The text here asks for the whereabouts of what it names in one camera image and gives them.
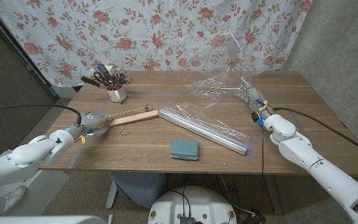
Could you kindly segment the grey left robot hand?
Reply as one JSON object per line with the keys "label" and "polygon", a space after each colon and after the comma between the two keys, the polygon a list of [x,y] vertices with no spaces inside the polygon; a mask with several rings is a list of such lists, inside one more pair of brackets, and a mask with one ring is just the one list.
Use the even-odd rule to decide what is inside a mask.
{"label": "grey left robot hand", "polygon": [[105,134],[109,129],[109,124],[113,117],[102,115],[92,111],[81,114],[81,123],[77,126],[85,135],[100,136]]}

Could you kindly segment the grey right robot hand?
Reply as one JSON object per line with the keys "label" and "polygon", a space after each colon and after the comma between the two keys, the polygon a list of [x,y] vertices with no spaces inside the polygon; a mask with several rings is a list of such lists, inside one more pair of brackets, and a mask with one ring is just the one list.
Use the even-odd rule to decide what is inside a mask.
{"label": "grey right robot hand", "polygon": [[242,85],[238,96],[248,103],[250,109],[263,118],[272,115],[267,100],[263,94],[254,88],[244,77],[241,78]]}

